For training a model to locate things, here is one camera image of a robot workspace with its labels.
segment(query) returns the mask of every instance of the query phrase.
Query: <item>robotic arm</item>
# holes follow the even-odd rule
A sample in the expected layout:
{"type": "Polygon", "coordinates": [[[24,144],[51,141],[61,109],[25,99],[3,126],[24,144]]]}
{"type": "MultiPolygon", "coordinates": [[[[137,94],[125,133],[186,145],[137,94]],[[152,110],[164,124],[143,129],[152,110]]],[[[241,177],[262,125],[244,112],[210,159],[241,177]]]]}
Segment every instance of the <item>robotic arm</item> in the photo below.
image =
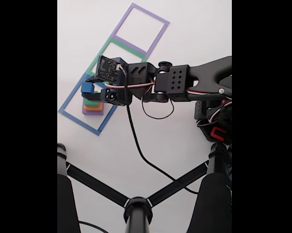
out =
{"type": "Polygon", "coordinates": [[[133,95],[143,102],[195,100],[195,119],[205,137],[211,142],[232,143],[232,56],[197,67],[174,67],[170,62],[160,62],[159,68],[155,68],[148,62],[127,64],[121,58],[104,56],[99,57],[97,64],[96,75],[82,84],[84,98],[120,106],[131,104],[133,95]],[[101,93],[94,93],[92,83],[101,82],[109,84],[105,83],[106,89],[101,93]]]}

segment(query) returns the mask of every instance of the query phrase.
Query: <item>purple block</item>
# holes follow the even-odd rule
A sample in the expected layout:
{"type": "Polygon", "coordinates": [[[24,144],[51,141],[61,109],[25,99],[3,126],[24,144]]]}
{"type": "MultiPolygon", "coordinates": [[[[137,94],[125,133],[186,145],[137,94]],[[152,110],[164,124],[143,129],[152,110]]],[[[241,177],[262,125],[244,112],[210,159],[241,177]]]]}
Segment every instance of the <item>purple block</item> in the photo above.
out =
{"type": "Polygon", "coordinates": [[[84,110],[83,106],[84,106],[84,100],[82,100],[82,113],[84,115],[100,115],[100,116],[104,115],[104,104],[102,106],[102,111],[87,111],[87,110],[84,110]]]}
{"type": "Polygon", "coordinates": [[[84,110],[83,107],[82,107],[82,113],[84,115],[104,115],[104,112],[103,111],[87,111],[87,110],[84,110]]]}

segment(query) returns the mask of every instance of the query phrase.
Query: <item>wire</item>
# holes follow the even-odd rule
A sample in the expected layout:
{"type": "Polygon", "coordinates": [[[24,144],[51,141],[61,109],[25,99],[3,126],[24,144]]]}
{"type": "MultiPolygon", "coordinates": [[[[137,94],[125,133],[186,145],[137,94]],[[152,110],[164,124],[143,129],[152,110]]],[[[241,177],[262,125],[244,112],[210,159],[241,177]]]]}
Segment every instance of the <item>wire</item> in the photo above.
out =
{"type": "Polygon", "coordinates": [[[88,222],[82,222],[82,221],[79,221],[79,223],[80,223],[80,224],[83,224],[83,225],[90,226],[90,227],[94,227],[94,228],[100,230],[100,231],[103,232],[103,233],[108,233],[106,230],[104,230],[104,229],[102,229],[102,228],[100,228],[100,227],[98,227],[98,226],[96,226],[96,225],[93,225],[93,224],[91,224],[91,223],[88,223],[88,222]]]}
{"type": "Polygon", "coordinates": [[[192,191],[190,190],[189,188],[187,188],[186,186],[184,186],[182,183],[180,183],[179,181],[177,181],[176,179],[174,179],[172,176],[170,176],[169,174],[167,174],[165,171],[161,170],[160,168],[158,168],[157,166],[153,165],[150,161],[148,161],[142,151],[141,151],[141,148],[140,148],[140,145],[138,143],[138,140],[137,140],[137,136],[136,136],[136,132],[135,132],[135,129],[134,129],[134,126],[133,126],[133,121],[132,121],[132,116],[131,116],[131,111],[130,111],[130,107],[129,107],[129,104],[128,103],[128,77],[127,77],[127,74],[126,72],[124,71],[124,69],[122,68],[122,66],[120,66],[120,69],[123,71],[124,75],[125,75],[125,102],[126,102],[126,107],[127,107],[127,112],[128,112],[128,117],[129,117],[129,122],[130,122],[130,126],[131,126],[131,129],[132,129],[132,133],[133,133],[133,137],[134,137],[134,141],[135,141],[135,144],[136,144],[136,147],[137,147],[137,150],[138,152],[140,153],[142,159],[148,164],[150,165],[151,167],[153,167],[154,169],[156,169],[157,171],[161,172],[163,175],[167,176],[168,178],[170,178],[171,180],[173,180],[174,182],[178,183],[181,187],[183,187],[185,190],[187,190],[188,192],[190,193],[193,193],[193,194],[198,194],[197,192],[195,191],[192,191]]]}
{"type": "MultiPolygon", "coordinates": [[[[147,86],[152,86],[155,83],[144,83],[144,84],[134,84],[134,85],[129,85],[128,88],[141,88],[141,87],[147,87],[147,86]]],[[[114,86],[114,85],[109,85],[105,83],[105,86],[107,86],[110,89],[125,89],[124,86],[114,86]]]]}
{"type": "Polygon", "coordinates": [[[217,122],[217,121],[214,121],[214,122],[212,122],[212,123],[207,123],[207,124],[199,125],[199,123],[200,123],[201,121],[202,121],[202,120],[199,120],[199,121],[197,121],[197,123],[196,123],[197,127],[199,127],[199,128],[204,127],[204,126],[207,126],[207,125],[212,125],[212,124],[214,124],[214,123],[217,122]]]}
{"type": "Polygon", "coordinates": [[[172,112],[171,112],[169,115],[164,116],[164,117],[154,117],[154,116],[150,116],[150,115],[148,115],[148,114],[146,113],[145,108],[144,108],[144,103],[143,103],[143,97],[144,97],[144,95],[145,95],[148,91],[150,91],[150,90],[151,90],[151,86],[147,89],[147,91],[143,94],[143,96],[142,96],[142,98],[141,98],[141,101],[142,101],[142,109],[143,109],[144,113],[146,114],[146,116],[148,116],[148,117],[150,117],[150,118],[153,118],[153,119],[156,119],[156,120],[166,119],[166,118],[168,118],[169,116],[171,116],[172,113],[174,113],[174,105],[173,105],[173,102],[172,102],[171,99],[170,99],[170,102],[171,102],[171,105],[172,105],[173,109],[172,109],[172,112]]]}
{"type": "Polygon", "coordinates": [[[189,90],[187,90],[187,93],[193,94],[193,95],[209,95],[210,94],[210,93],[207,93],[207,92],[189,91],[189,90]]]}
{"type": "Polygon", "coordinates": [[[227,107],[228,105],[231,105],[231,104],[232,104],[232,101],[226,103],[223,107],[217,109],[216,112],[213,113],[213,115],[210,117],[209,122],[211,123],[211,122],[213,121],[214,117],[215,117],[215,116],[216,116],[216,115],[217,115],[217,114],[218,114],[218,113],[219,113],[224,107],[227,107]]]}

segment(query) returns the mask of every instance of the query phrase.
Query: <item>green square outline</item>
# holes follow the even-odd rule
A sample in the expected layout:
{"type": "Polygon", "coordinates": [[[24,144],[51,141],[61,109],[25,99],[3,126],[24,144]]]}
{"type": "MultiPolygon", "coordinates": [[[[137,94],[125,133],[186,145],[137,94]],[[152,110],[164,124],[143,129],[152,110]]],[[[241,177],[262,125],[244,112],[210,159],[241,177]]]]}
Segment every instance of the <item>green square outline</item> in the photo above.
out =
{"type": "Polygon", "coordinates": [[[100,55],[103,54],[103,52],[106,50],[106,48],[109,46],[110,43],[114,43],[116,44],[117,46],[119,46],[120,48],[124,49],[125,51],[127,52],[130,52],[132,54],[134,54],[135,56],[139,57],[142,59],[142,62],[145,62],[147,60],[146,56],[139,53],[138,51],[130,48],[129,46],[125,45],[124,43],[114,39],[114,38],[111,38],[111,37],[108,37],[107,41],[105,42],[105,44],[102,46],[102,48],[100,49],[100,51],[97,53],[96,57],[94,58],[94,60],[91,62],[90,66],[88,67],[88,69],[86,70],[86,74],[90,75],[90,76],[93,76],[95,75],[95,73],[92,72],[92,69],[94,67],[94,65],[97,63],[97,60],[98,60],[98,57],[100,55]]]}

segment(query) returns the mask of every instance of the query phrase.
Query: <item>blue cube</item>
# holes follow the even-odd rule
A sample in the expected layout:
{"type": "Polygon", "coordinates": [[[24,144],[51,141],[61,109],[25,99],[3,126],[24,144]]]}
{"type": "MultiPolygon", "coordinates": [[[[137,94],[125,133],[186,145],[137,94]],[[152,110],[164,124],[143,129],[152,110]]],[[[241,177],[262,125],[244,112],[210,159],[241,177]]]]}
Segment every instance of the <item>blue cube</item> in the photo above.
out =
{"type": "Polygon", "coordinates": [[[81,92],[82,93],[94,93],[94,85],[89,82],[83,82],[81,84],[81,92]]]}

